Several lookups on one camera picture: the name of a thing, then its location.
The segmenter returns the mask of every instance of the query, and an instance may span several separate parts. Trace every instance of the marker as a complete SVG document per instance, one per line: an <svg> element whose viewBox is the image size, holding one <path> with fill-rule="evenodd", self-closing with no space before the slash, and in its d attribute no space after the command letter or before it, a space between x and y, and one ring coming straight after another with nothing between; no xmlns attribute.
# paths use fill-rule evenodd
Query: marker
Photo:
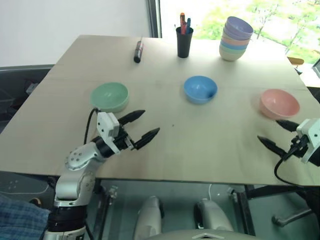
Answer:
<svg viewBox="0 0 320 240"><path fill-rule="evenodd" d="M180 33L181 34L186 34L186 26L185 26L186 22L185 22L185 14L182 12L180 14Z"/></svg>
<svg viewBox="0 0 320 240"><path fill-rule="evenodd" d="M190 26L191 26L191 18L188 17L188 19L186 21L186 34L190 33Z"/></svg>
<svg viewBox="0 0 320 240"><path fill-rule="evenodd" d="M140 41L138 41L136 43L136 47L134 50L134 58L133 60L138 64L141 61L141 57L142 57L142 51L144 49L144 44L142 43L142 37L140 39Z"/></svg>

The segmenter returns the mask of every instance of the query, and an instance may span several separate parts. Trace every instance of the white cable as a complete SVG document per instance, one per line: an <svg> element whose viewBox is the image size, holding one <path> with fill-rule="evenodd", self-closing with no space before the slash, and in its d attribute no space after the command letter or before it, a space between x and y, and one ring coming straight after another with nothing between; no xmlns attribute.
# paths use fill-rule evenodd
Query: white cable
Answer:
<svg viewBox="0 0 320 240"><path fill-rule="evenodd" d="M49 185L46 186L46 188L43 191L40 192L5 192L5 191L0 191L0 194L8 194L8 195L27 195L27 194L43 194L45 193L49 188Z"/></svg>
<svg viewBox="0 0 320 240"><path fill-rule="evenodd" d="M209 194L209 200L211 201L211 187L212 183L209 185L208 194Z"/></svg>

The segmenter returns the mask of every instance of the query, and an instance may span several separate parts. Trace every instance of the blue checkered shirt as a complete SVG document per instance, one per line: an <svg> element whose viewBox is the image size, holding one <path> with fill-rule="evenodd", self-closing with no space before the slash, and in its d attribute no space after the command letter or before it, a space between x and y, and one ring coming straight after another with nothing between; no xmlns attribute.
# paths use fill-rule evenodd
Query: blue checkered shirt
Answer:
<svg viewBox="0 0 320 240"><path fill-rule="evenodd" d="M0 194L0 240L38 240L49 211Z"/></svg>

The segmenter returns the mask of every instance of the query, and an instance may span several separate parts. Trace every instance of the window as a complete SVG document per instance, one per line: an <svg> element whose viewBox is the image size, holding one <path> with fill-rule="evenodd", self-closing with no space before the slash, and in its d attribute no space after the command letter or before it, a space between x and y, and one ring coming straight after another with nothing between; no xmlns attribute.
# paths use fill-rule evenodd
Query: window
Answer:
<svg viewBox="0 0 320 240"><path fill-rule="evenodd" d="M219 40L228 16L254 28L253 41L303 59L309 69L320 58L320 0L160 0L162 37L175 38L179 15L191 18L196 39Z"/></svg>
<svg viewBox="0 0 320 240"><path fill-rule="evenodd" d="M313 65L312 68L317 74L318 78L320 78L320 59Z"/></svg>

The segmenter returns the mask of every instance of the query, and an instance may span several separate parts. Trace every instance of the wooden table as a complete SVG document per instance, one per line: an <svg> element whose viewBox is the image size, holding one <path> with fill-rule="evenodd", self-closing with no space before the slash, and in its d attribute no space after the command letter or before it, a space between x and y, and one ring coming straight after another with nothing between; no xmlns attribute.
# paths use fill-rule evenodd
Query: wooden table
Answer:
<svg viewBox="0 0 320 240"><path fill-rule="evenodd" d="M129 90L129 104L117 117L144 109L126 127L134 140L160 127L139 151L125 150L99 169L97 177L112 179L282 185L273 169L279 157L257 135L285 150L295 136L260 114L259 96L266 89L284 89L300 103L291 120L319 118L312 97L286 56L251 44L235 62L219 56L219 42L192 40L188 58L177 57L175 42L144 38L142 61L133 61L139 38L80 36L27 99L0 135L1 170L59 175L65 158L83 144L92 106L90 94L106 82ZM195 75L218 85L214 99L189 103L184 81ZM91 122L89 136L96 125ZM292 159L279 175L302 185L320 185L320 168Z"/></svg>

